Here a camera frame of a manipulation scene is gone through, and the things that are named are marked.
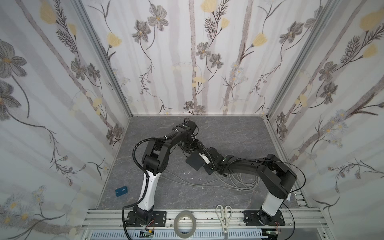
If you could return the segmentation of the small blue box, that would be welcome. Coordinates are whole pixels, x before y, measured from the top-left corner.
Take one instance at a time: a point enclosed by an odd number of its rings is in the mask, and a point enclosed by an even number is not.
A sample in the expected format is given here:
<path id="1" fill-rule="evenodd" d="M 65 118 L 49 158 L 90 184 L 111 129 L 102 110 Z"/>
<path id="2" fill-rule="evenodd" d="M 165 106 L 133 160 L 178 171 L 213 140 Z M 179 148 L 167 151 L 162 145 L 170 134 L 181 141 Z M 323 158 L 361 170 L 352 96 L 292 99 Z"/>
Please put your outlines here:
<path id="1" fill-rule="evenodd" d="M 123 186 L 123 187 L 117 188 L 117 189 L 115 190 L 115 195 L 116 195 L 116 197 L 121 197 L 121 196 L 123 196 L 123 195 L 125 195 L 125 194 L 127 194 L 127 193 L 128 193 L 128 188 L 127 188 L 127 186 Z"/>

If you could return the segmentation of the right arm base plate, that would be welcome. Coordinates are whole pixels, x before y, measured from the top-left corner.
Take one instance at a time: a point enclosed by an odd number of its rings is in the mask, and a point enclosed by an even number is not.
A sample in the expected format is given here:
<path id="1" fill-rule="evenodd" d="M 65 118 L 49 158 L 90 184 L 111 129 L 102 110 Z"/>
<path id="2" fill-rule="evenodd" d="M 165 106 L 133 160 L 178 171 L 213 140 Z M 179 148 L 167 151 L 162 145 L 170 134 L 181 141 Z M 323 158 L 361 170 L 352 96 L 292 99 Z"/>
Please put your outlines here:
<path id="1" fill-rule="evenodd" d="M 285 226 L 285 220 L 281 211 L 271 217 L 261 210 L 244 211 L 244 223 L 247 227 L 263 227 L 263 226 Z"/>

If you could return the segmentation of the clear tape roll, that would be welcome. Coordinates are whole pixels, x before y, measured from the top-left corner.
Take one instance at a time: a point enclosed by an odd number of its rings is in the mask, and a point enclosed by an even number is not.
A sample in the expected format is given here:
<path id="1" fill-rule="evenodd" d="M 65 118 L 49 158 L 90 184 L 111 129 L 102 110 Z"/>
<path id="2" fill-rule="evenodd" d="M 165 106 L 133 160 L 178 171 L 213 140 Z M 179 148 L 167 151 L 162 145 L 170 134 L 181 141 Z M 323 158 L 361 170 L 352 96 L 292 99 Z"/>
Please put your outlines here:
<path id="1" fill-rule="evenodd" d="M 182 211 L 174 219 L 174 232 L 181 239 L 191 238 L 197 229 L 197 220 L 191 211 Z"/>

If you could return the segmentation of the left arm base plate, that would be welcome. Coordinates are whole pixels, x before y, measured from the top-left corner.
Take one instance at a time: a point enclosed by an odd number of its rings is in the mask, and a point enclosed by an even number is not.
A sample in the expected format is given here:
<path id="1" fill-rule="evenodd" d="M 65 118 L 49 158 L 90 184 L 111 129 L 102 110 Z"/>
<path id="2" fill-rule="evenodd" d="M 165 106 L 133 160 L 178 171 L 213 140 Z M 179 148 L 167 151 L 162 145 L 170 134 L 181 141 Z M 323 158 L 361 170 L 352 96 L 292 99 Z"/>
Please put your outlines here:
<path id="1" fill-rule="evenodd" d="M 167 220 L 166 211 L 154 211 L 152 218 L 148 221 L 140 220 L 134 212 L 129 212 L 125 220 L 126 227 L 165 227 Z"/>

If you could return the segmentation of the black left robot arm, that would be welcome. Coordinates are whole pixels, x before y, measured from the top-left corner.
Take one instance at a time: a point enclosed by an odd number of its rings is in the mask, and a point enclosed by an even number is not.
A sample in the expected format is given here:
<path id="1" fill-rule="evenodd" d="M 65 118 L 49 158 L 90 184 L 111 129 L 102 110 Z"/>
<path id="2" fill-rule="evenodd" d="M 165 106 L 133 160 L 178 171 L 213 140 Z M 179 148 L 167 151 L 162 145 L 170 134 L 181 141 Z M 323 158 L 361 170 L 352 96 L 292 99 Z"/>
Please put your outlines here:
<path id="1" fill-rule="evenodd" d="M 128 240 L 131 239 L 127 230 L 125 210 L 132 208 L 141 225 L 152 221 L 155 194 L 161 174 L 168 166 L 171 148 L 180 142 L 192 142 L 195 139 L 197 124 L 188 118 L 172 128 L 162 137 L 152 137 L 138 142 L 132 151 L 132 158 L 137 167 L 144 173 L 140 198 L 135 203 L 122 207 L 122 225 Z"/>

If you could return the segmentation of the white handled scissors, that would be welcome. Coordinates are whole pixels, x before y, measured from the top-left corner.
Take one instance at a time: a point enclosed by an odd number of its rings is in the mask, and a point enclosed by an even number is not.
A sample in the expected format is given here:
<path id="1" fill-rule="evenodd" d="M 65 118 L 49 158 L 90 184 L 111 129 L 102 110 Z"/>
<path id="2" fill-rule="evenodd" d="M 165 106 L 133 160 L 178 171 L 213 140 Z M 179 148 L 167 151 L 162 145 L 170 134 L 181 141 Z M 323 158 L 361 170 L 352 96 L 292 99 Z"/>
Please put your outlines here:
<path id="1" fill-rule="evenodd" d="M 233 214 L 232 207 L 229 205 L 227 206 L 217 205 L 216 214 L 218 219 L 220 220 L 223 233 L 227 234 L 229 232 L 229 223 Z"/>

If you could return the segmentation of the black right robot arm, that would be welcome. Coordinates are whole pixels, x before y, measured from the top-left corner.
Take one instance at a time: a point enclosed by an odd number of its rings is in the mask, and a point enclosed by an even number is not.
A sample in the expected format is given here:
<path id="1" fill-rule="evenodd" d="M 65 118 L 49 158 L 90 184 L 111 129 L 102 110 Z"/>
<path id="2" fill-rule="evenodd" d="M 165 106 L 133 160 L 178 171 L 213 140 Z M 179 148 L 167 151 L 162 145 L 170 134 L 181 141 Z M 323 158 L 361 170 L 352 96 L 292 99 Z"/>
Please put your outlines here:
<path id="1" fill-rule="evenodd" d="M 258 159 L 224 157 L 214 148 L 201 149 L 199 155 L 205 161 L 205 168 L 210 175 L 217 173 L 227 177 L 232 174 L 248 174 L 260 178 L 268 194 L 257 212 L 257 221 L 262 226 L 277 222 L 275 216 L 279 208 L 289 194 L 295 191 L 293 187 L 298 177 L 291 169 L 292 164 L 285 163 L 272 154 Z"/>

